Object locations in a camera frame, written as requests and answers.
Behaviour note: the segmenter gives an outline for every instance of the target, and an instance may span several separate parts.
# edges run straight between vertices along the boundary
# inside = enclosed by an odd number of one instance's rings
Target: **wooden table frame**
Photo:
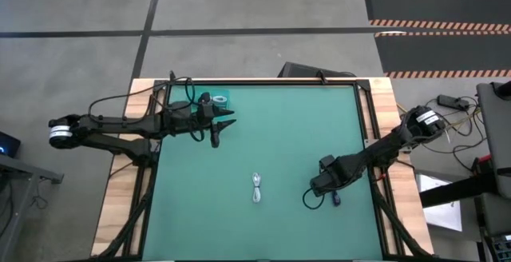
[[[147,91],[129,96],[125,109],[127,117],[141,117],[149,109],[148,103],[151,95],[157,96],[163,101],[165,91],[153,91],[151,88],[159,83],[155,81],[165,81],[166,79],[135,79],[133,80],[130,93],[140,92],[143,89]],[[319,85],[319,78],[194,78],[196,83],[233,83],[242,82],[244,84],[257,84],[262,82],[270,83],[310,83]],[[366,128],[366,135],[369,138],[378,139],[387,135],[396,125],[399,125],[400,119],[392,91],[390,79],[386,77],[369,78],[328,78],[328,81],[340,83],[341,81],[350,81],[358,85],[359,104],[363,113],[362,125]],[[159,106],[154,104],[153,111],[158,111]],[[121,138],[132,140],[138,138],[137,135],[121,135]],[[401,161],[410,162],[407,154],[400,154]],[[111,172],[127,165],[130,160],[124,156],[115,156],[111,166]],[[142,169],[130,166],[112,177],[105,190],[105,199],[99,217],[96,236],[93,242],[91,255],[101,253],[110,244],[112,239],[121,230],[127,221],[130,209],[140,200],[141,195],[147,189],[150,180],[154,180],[156,175],[151,175],[151,169]],[[394,206],[399,219],[405,225],[412,237],[429,253],[433,253],[430,235],[426,225],[426,219],[422,211],[422,204],[418,194],[418,188],[415,182],[414,170],[409,166],[395,163],[389,168],[386,183],[379,183],[382,194],[386,197],[391,206]],[[395,239],[394,228],[381,210],[375,213],[382,217],[382,228],[386,239],[382,242],[382,248],[389,254],[410,254],[410,250],[404,246],[399,239]],[[117,255],[137,254],[139,246],[143,244],[145,238],[141,235],[142,229],[147,227],[147,219],[144,214],[138,220],[133,231],[131,245],[124,245],[123,250]]]

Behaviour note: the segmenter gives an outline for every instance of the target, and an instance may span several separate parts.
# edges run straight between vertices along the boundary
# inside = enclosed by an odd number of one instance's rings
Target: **black metal frame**
[[[159,84],[161,84],[161,82],[162,81],[154,81],[154,85],[159,85]],[[175,82],[175,85],[184,85],[184,81],[177,81],[177,82]],[[310,80],[309,79],[304,80],[304,79],[299,79],[299,78],[297,78],[297,79],[286,78],[285,80],[284,79],[282,79],[282,80],[281,79],[244,80],[243,78],[240,78],[239,80],[211,80],[211,81],[199,80],[199,81],[194,81],[194,85],[325,85],[325,86],[344,85],[344,86],[350,86],[354,90],[355,104],[356,104],[356,108],[357,108],[357,112],[358,112],[358,123],[360,125],[360,131],[362,134],[362,144],[364,145],[364,141],[366,139],[368,139],[369,137],[367,136],[366,124],[365,124],[365,120],[364,120],[364,113],[363,113],[363,109],[362,109],[362,102],[361,102],[360,92],[359,92],[359,90],[362,89],[366,95],[367,106],[369,109],[369,116],[370,116],[370,121],[371,121],[371,127],[373,128],[374,138],[380,138],[380,132],[379,132],[378,122],[377,122],[377,118],[376,118],[376,112],[374,109],[374,102],[372,99],[372,93],[370,91],[370,83],[368,80],[336,78],[335,80],[328,80],[325,83],[325,81],[322,81],[319,79],[314,79],[314,78],[312,78]],[[161,90],[162,89],[155,89],[154,93],[157,93],[158,91],[161,91]],[[170,93],[172,91],[172,88],[167,87],[167,88],[164,88],[163,90],[164,90],[164,101],[168,101],[168,99],[170,98]],[[150,105],[150,107],[151,107],[151,111],[154,111],[156,104],[152,104],[152,105]],[[143,172],[144,171],[137,172],[137,177],[135,180],[136,187],[135,187],[134,191],[137,190],[138,185],[140,186],[139,188],[141,190],[142,180],[144,179]],[[151,176],[149,178],[149,187],[151,187],[151,185],[155,184],[156,173],[157,173],[157,166],[152,167]],[[373,173],[371,173],[370,171],[367,171],[367,176],[369,177],[369,179],[371,179],[371,177],[373,175],[374,175]],[[392,209],[395,210],[395,204],[394,204],[394,198],[392,195],[392,191],[389,191],[390,185],[388,183],[385,183],[384,185],[385,185],[385,190],[386,190],[386,193],[385,193],[386,199],[389,202]],[[374,199],[374,189],[372,187],[371,187],[371,196]],[[131,208],[130,212],[132,212],[133,209],[137,206],[139,197],[140,197],[140,192],[136,196],[133,195],[132,208]],[[152,198],[153,198],[153,194],[151,194],[151,196],[149,198],[149,203],[147,205],[147,208],[146,208],[144,216],[143,216],[143,222],[142,222],[142,228],[141,228],[141,238],[140,238],[140,243],[139,243],[139,247],[138,247],[138,253],[136,255],[130,254],[131,244],[133,241],[133,235],[130,235],[129,239],[126,240],[126,242],[125,242],[123,252],[122,252],[122,255],[127,258],[130,258],[130,259],[139,258],[139,257],[142,257],[144,254],[144,246],[145,246],[145,239],[146,239],[147,230],[148,230],[148,226],[149,226]],[[385,230],[385,226],[383,223],[382,211],[376,205],[374,206],[374,216],[375,216],[376,225],[378,228],[378,238],[380,240],[382,256],[385,257],[387,255],[390,255],[390,253],[389,253],[389,248],[388,248],[388,242],[386,240],[386,230]],[[404,251],[401,253],[399,252],[399,245],[401,245],[401,249],[402,249],[402,241],[397,236],[397,231],[394,229],[394,226],[392,228],[394,231],[394,238],[395,238],[395,243],[397,245],[398,254],[402,255],[402,254],[404,254]]]

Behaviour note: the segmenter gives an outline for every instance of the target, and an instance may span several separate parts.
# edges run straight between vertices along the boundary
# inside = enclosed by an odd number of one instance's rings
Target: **white cable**
[[[252,174],[252,182],[254,182],[254,195],[252,196],[252,201],[254,201],[254,203],[259,203],[259,201],[261,201],[261,192],[259,191],[261,176],[258,173]]]

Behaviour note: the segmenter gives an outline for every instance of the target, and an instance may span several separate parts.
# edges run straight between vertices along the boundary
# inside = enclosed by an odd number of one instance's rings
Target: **desk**
[[[390,130],[400,122],[390,80],[384,77],[358,79],[367,79],[370,83],[371,97],[374,103],[374,110],[378,120],[378,130],[382,136],[387,135]],[[258,81],[262,80],[262,78],[245,78],[243,80]],[[264,78],[264,80],[290,81],[290,79],[286,78]],[[318,81],[318,79],[315,78],[302,78],[292,80]],[[329,79],[329,81],[336,80],[345,81],[346,78]],[[154,81],[155,79],[134,80],[131,92],[134,93],[136,91],[149,88],[154,85]],[[219,81],[219,79],[194,79],[194,81]],[[148,104],[149,95],[151,93],[151,91],[146,91],[144,93],[129,97],[125,115],[128,117],[140,117],[147,108],[146,106]],[[360,93],[362,98],[365,93],[363,91],[360,91]],[[366,99],[361,99],[361,102],[363,112],[368,114]],[[373,128],[371,127],[370,116],[364,115],[364,120],[368,136],[372,137]],[[122,137],[125,139],[134,139],[136,136],[125,135]],[[410,161],[410,158],[404,154],[402,154],[399,158],[403,161]],[[119,169],[123,165],[126,165],[128,162],[129,160],[127,157],[115,157],[111,171]],[[128,167],[122,172],[116,174],[116,176],[114,176],[109,181],[105,192],[105,199],[101,210],[101,216],[97,227],[92,254],[98,254],[103,249],[105,249],[109,242],[121,229],[122,225],[125,223],[129,214],[133,195],[140,197],[140,193],[137,193],[134,191],[134,189],[142,189],[142,192],[145,190],[146,185],[149,182],[150,169],[145,170],[143,179],[139,180],[139,183],[136,183],[137,173],[141,175],[142,171],[134,167]],[[426,251],[433,252],[426,221],[422,212],[422,205],[419,200],[417,185],[415,184],[413,170],[400,164],[393,165],[389,170],[389,179],[392,185],[392,193],[394,195],[394,203],[398,212],[398,216],[406,228],[409,230],[411,235],[415,238],[415,240]],[[388,221],[386,221],[386,219],[384,219],[384,221],[386,229],[386,242],[388,243],[389,252],[396,253],[396,245],[394,242],[393,232]],[[143,219],[139,219],[133,235],[131,253],[137,252],[139,239],[141,237],[140,233],[142,224]]]

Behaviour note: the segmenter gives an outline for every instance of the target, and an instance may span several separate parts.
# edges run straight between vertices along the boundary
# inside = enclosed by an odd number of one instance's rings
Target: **tape roll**
[[[213,102],[216,103],[225,103],[227,102],[227,98],[225,96],[217,95],[212,98]]]

